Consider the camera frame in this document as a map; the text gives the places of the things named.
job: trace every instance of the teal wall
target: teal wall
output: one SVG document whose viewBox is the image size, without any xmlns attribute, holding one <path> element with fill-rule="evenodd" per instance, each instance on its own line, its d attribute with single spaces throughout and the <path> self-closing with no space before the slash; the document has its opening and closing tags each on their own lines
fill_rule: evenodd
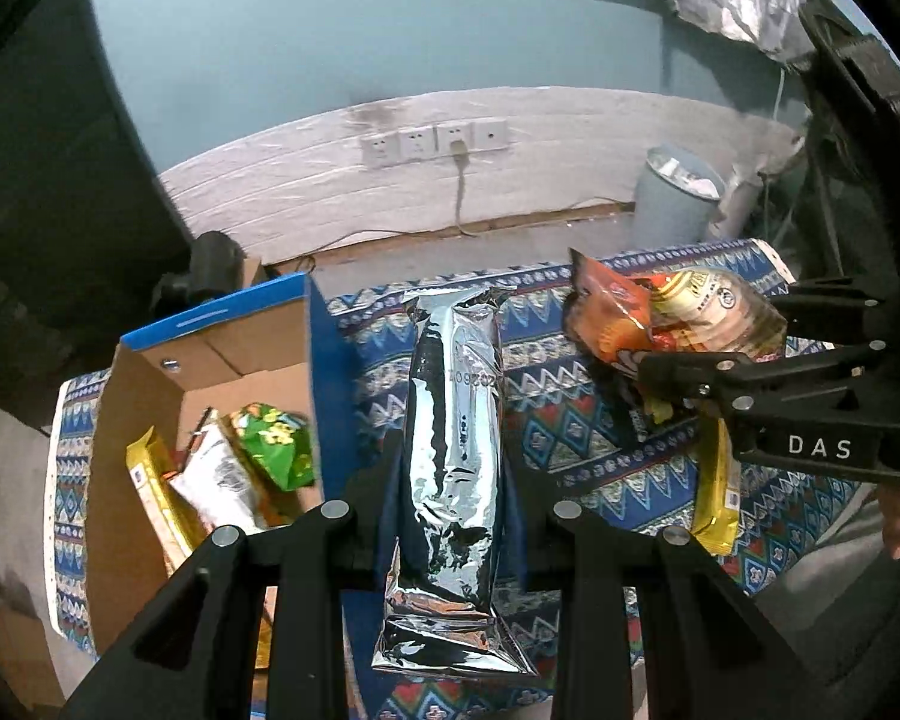
<svg viewBox="0 0 900 720">
<path fill-rule="evenodd" d="M 773 62 L 660 0 L 92 1 L 157 170 L 282 122 L 437 90 L 619 88 L 768 115 L 778 85 Z"/>
</svg>

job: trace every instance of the electrical outlet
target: electrical outlet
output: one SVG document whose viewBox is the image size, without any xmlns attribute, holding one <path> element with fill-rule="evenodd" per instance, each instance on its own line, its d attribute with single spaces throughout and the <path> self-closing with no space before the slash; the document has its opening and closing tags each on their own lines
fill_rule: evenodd
<svg viewBox="0 0 900 720">
<path fill-rule="evenodd" d="M 506 119 L 476 119 L 473 122 L 474 151 L 491 151 L 509 146 Z"/>
<path fill-rule="evenodd" d="M 367 167 L 386 167 L 400 161 L 400 139 L 395 132 L 380 132 L 360 138 Z"/>
<path fill-rule="evenodd" d="M 466 150 L 473 148 L 472 122 L 444 122 L 437 125 L 437 155 L 448 157 L 453 154 L 450 145 L 453 141 L 463 141 Z"/>
<path fill-rule="evenodd" d="M 432 127 L 409 127 L 399 131 L 400 156 L 410 159 L 433 159 L 437 156 L 437 141 Z"/>
</svg>

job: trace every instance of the orange snack bag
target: orange snack bag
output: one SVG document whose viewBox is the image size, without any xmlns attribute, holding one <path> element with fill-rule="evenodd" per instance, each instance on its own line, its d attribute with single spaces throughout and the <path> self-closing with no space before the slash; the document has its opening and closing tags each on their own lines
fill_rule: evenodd
<svg viewBox="0 0 900 720">
<path fill-rule="evenodd" d="M 567 338 L 611 364 L 622 349 L 652 349 L 650 290 L 576 250 L 570 257 L 574 290 L 563 305 Z"/>
<path fill-rule="evenodd" d="M 732 271 L 694 266 L 638 279 L 571 250 L 573 293 L 563 330 L 597 359 L 636 375 L 642 351 L 742 352 L 776 357 L 786 319 Z"/>
</svg>

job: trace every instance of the wooden baseboard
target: wooden baseboard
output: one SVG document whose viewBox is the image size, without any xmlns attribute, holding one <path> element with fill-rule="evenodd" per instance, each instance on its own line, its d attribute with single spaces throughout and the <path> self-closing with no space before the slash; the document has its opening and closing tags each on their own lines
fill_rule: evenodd
<svg viewBox="0 0 900 720">
<path fill-rule="evenodd" d="M 494 220 L 476 221 L 466 225 L 466 232 L 474 235 L 509 230 L 519 227 L 535 227 L 545 224 L 561 223 L 564 221 L 581 221 L 588 218 L 603 218 L 611 215 L 632 212 L 632 202 L 617 202 L 608 200 L 599 205 L 588 205 L 586 208 L 573 208 L 565 211 L 546 211 L 534 214 L 510 215 L 509 217 L 495 218 Z M 346 247 L 329 248 L 315 254 L 296 257 L 293 260 L 272 265 L 279 274 L 292 274 L 295 271 L 312 271 L 317 266 L 339 265 L 352 263 L 362 258 L 399 250 L 408 242 L 439 241 L 446 238 L 461 238 L 463 233 L 456 227 L 444 227 L 442 230 L 433 230 L 421 233 L 408 233 L 389 238 L 381 238 L 376 241 L 362 241 L 358 244 Z"/>
</svg>

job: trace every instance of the screw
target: screw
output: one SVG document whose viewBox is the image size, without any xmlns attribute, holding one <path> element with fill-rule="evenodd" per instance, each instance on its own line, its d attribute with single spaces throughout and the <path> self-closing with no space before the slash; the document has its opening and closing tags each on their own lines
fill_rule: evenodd
<svg viewBox="0 0 900 720">
<path fill-rule="evenodd" d="M 690 531 L 682 525 L 668 525 L 663 529 L 663 541 L 674 547 L 686 546 L 690 543 Z"/>
<path fill-rule="evenodd" d="M 340 499 L 327 501 L 320 507 L 320 513 L 327 519 L 340 519 L 346 517 L 346 513 L 350 511 L 350 504 Z"/>
<path fill-rule="evenodd" d="M 554 514 L 560 519 L 577 519 L 583 514 L 583 509 L 576 501 L 557 501 L 554 503 Z"/>
<path fill-rule="evenodd" d="M 228 547 L 234 541 L 237 541 L 238 538 L 240 538 L 240 531 L 232 525 L 224 525 L 221 528 L 217 528 L 216 531 L 213 531 L 213 535 L 210 536 L 210 541 L 213 541 L 218 547 Z"/>
</svg>

